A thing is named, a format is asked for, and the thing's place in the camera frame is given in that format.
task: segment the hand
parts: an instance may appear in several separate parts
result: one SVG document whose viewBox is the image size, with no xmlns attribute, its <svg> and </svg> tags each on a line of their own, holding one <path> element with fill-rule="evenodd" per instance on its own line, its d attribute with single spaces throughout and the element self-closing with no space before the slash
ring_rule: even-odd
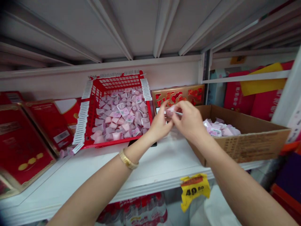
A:
<svg viewBox="0 0 301 226">
<path fill-rule="evenodd" d="M 163 104 L 160 107 L 159 112 L 155 116 L 155 118 L 150 126 L 150 129 L 146 133 L 148 136 L 150 136 L 151 139 L 154 140 L 154 142 L 165 137 L 173 127 L 173 121 L 171 120 L 168 124 L 166 124 L 166 120 L 164 117 L 164 111 L 165 111 L 167 102 L 168 101 L 163 102 Z"/>
<path fill-rule="evenodd" d="M 175 111 L 182 109 L 182 118 L 179 119 L 176 113 L 173 113 L 172 120 L 177 129 L 193 144 L 200 139 L 200 136 L 208 135 L 204 125 L 201 113 L 189 101 L 180 101 L 175 106 Z"/>
</svg>

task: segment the gold bangle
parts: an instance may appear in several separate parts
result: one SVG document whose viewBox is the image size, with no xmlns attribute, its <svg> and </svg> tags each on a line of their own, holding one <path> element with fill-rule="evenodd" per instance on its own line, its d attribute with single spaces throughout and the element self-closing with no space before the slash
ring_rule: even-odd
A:
<svg viewBox="0 0 301 226">
<path fill-rule="evenodd" d="M 138 167 L 139 163 L 138 164 L 134 164 L 131 162 L 131 160 L 128 159 L 128 157 L 125 156 L 124 154 L 124 149 L 121 150 L 121 152 L 119 152 L 119 156 L 121 158 L 121 160 L 125 163 L 125 165 L 131 169 L 131 170 L 134 170 Z"/>
</svg>

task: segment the white shelf surface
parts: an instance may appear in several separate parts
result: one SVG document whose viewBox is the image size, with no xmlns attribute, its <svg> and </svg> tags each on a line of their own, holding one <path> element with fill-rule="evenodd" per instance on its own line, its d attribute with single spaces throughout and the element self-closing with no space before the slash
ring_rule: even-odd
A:
<svg viewBox="0 0 301 226">
<path fill-rule="evenodd" d="M 86 149 L 74 157 L 59 160 L 21 194 L 0 201 L 6 225 L 22 225 L 49 219 L 91 175 L 112 159 L 128 143 L 101 149 Z M 267 161 L 243 163 L 245 170 L 265 165 Z M 206 173 L 185 138 L 176 130 L 150 148 L 112 202 L 179 187 L 180 178 Z"/>
</svg>

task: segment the yellow price tag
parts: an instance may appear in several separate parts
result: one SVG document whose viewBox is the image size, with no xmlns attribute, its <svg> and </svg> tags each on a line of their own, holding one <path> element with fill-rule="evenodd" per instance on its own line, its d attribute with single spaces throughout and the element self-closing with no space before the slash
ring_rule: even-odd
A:
<svg viewBox="0 0 301 226">
<path fill-rule="evenodd" d="M 183 190 L 181 209 L 183 212 L 189 208 L 193 199 L 204 195 L 210 197 L 210 185 L 206 174 L 196 174 L 192 177 L 181 178 L 184 182 L 181 184 Z"/>
</svg>

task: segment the red plastic basket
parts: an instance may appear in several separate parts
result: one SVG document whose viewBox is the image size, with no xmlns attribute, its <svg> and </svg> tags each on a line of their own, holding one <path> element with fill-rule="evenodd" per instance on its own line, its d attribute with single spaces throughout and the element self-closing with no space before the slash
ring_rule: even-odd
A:
<svg viewBox="0 0 301 226">
<path fill-rule="evenodd" d="M 109 145 L 119 144 L 129 142 L 131 140 L 139 139 L 141 136 L 130 137 L 117 141 L 109 141 L 99 144 L 93 144 L 94 141 L 90 138 L 92 133 L 92 128 L 95 127 L 95 119 L 98 118 L 96 114 L 96 109 L 99 108 L 99 100 L 107 95 L 112 94 L 113 92 L 123 91 L 125 88 L 133 88 L 138 89 L 142 88 L 140 79 L 144 78 L 143 71 L 139 71 L 137 75 L 127 75 L 124 73 L 120 77 L 112 77 L 112 78 L 94 78 L 93 86 L 91 90 L 90 98 L 82 100 L 82 101 L 90 101 L 88 117 L 87 117 L 87 125 L 85 132 L 85 141 L 82 149 L 85 148 L 101 148 Z M 151 106 L 150 102 L 146 101 L 150 123 L 152 123 L 153 118 L 151 114 Z"/>
</svg>

